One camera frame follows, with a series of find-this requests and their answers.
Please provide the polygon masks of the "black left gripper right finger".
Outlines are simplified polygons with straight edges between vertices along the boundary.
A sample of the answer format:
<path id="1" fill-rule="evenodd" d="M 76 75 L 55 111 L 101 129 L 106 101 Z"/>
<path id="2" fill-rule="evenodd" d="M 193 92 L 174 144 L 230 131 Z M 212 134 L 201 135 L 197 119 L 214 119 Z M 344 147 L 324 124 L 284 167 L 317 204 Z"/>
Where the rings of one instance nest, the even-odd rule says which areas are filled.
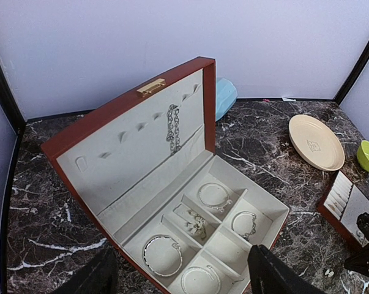
<path id="1" fill-rule="evenodd" d="M 299 277 L 262 244 L 251 247 L 247 263 L 252 293 L 321 293 L 320 289 Z"/>

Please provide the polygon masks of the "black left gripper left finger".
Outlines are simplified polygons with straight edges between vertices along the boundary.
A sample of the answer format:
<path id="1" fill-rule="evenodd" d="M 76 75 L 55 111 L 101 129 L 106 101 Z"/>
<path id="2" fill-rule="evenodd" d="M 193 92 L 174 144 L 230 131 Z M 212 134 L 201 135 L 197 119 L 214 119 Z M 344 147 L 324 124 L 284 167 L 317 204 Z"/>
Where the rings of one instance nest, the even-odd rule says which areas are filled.
<path id="1" fill-rule="evenodd" d="M 116 293 L 116 286 L 116 255 L 104 249 L 52 293 Z"/>

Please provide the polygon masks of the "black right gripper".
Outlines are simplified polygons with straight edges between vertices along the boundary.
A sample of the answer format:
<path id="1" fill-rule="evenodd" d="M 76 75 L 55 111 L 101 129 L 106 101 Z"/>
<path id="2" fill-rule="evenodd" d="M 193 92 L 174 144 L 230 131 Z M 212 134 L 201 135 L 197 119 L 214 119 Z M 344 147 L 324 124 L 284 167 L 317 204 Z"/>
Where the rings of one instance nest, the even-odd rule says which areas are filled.
<path id="1" fill-rule="evenodd" d="M 369 242 L 369 214 L 362 213 L 357 218 L 357 227 L 363 240 Z M 366 277 L 369 277 L 369 244 L 367 244 L 361 252 L 347 258 L 344 268 L 355 271 Z"/>

